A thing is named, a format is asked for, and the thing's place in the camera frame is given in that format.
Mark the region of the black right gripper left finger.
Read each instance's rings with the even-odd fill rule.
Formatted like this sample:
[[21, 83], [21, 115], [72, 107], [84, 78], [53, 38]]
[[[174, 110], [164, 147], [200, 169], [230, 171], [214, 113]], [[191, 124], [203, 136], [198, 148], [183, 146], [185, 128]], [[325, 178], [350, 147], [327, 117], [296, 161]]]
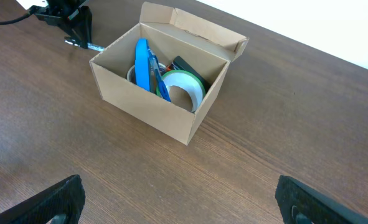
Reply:
[[0, 213], [0, 223], [78, 224], [85, 199], [81, 177], [71, 175]]

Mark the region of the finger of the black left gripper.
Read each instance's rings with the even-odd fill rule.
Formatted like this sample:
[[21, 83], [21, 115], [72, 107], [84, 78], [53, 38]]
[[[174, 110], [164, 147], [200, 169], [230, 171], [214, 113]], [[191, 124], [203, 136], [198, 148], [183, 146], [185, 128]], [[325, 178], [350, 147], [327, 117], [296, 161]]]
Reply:
[[88, 6], [78, 8], [71, 16], [72, 27], [77, 34], [77, 43], [84, 49], [92, 43], [92, 13]]

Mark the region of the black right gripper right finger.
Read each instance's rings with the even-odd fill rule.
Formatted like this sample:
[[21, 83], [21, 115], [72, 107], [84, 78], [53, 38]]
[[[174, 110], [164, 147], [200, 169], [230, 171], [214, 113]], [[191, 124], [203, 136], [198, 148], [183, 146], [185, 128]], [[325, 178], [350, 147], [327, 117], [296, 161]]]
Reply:
[[368, 218], [287, 175], [281, 175], [275, 199], [285, 224], [368, 223]]

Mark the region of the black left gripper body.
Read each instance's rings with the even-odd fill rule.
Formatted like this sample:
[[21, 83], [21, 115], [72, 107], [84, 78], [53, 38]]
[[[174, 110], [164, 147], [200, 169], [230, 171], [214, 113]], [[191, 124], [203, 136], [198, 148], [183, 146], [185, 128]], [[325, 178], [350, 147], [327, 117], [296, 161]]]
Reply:
[[76, 28], [90, 27], [92, 13], [85, 5], [87, 0], [47, 0], [48, 5], [40, 7], [34, 15], [48, 25]]

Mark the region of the black marker pen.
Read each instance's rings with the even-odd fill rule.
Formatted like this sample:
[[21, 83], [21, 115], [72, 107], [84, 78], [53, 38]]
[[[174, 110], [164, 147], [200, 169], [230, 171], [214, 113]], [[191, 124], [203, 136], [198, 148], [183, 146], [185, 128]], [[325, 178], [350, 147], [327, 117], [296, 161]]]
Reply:
[[102, 52], [105, 49], [104, 47], [101, 47], [99, 45], [95, 45], [95, 44], [92, 44], [92, 43], [83, 44], [83, 43], [77, 42], [75, 39], [73, 39], [71, 37], [65, 37], [65, 43], [70, 44], [70, 45], [74, 45], [76, 47], [80, 47], [80, 48], [83, 48], [83, 49], [96, 50], [98, 52]]

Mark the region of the blue plastic case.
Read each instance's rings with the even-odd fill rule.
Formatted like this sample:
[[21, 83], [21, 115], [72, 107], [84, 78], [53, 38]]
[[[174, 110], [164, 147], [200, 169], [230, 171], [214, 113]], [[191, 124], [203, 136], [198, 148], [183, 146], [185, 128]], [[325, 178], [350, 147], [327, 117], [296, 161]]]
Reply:
[[135, 65], [136, 84], [146, 91], [151, 91], [147, 39], [138, 40], [135, 49], [134, 65]]

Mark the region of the blue ballpoint pen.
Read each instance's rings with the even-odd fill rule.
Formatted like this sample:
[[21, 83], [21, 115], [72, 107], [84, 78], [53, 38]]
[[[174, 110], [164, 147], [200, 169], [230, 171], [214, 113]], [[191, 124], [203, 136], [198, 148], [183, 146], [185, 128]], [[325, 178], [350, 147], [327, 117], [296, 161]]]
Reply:
[[162, 79], [158, 58], [156, 54], [150, 49], [150, 47], [147, 47], [147, 51], [148, 51], [148, 61], [150, 63], [151, 68], [153, 69], [153, 73], [156, 78], [156, 93], [162, 99], [170, 102], [171, 99], [169, 97], [167, 87]]

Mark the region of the green tape roll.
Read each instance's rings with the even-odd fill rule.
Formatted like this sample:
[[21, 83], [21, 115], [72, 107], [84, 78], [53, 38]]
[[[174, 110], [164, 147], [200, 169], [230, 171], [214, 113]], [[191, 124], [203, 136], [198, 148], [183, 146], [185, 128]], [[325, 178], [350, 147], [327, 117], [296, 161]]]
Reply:
[[202, 82], [192, 73], [171, 70], [162, 76], [170, 102], [195, 113], [200, 107], [206, 91]]

